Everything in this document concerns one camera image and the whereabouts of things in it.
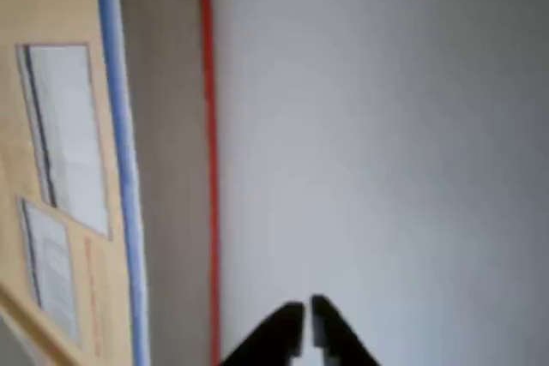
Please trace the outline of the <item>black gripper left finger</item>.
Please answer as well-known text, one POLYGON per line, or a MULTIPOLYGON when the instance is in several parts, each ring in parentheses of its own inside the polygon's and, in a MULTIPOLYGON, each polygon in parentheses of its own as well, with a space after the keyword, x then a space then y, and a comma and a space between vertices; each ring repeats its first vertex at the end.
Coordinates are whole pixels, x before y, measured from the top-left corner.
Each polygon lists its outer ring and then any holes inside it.
POLYGON ((305 306, 286 302, 268 315, 223 361, 223 366, 287 366, 301 353, 305 306))

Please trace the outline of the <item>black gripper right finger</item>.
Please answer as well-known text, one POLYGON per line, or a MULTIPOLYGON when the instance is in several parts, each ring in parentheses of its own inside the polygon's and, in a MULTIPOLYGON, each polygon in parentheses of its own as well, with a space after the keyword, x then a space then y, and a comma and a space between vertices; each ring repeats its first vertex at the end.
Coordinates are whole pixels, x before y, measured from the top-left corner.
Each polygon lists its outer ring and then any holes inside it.
POLYGON ((311 310, 313 345, 322 351, 324 365, 379 365, 330 299, 313 295, 311 310))

